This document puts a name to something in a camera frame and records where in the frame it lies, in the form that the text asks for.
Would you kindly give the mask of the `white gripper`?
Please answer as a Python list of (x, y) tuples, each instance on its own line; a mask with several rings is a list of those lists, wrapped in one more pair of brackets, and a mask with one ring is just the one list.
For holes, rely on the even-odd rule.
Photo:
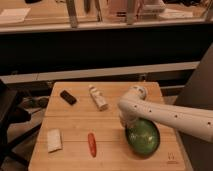
[(120, 123), (123, 127), (131, 127), (137, 120), (137, 116), (130, 115), (125, 112), (119, 114)]

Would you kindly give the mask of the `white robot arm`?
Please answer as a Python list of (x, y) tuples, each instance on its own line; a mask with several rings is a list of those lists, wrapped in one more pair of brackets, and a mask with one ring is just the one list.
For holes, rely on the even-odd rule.
[(155, 121), (207, 142), (213, 142), (213, 110), (154, 103), (147, 89), (134, 85), (120, 98), (118, 107), (125, 126), (139, 118)]

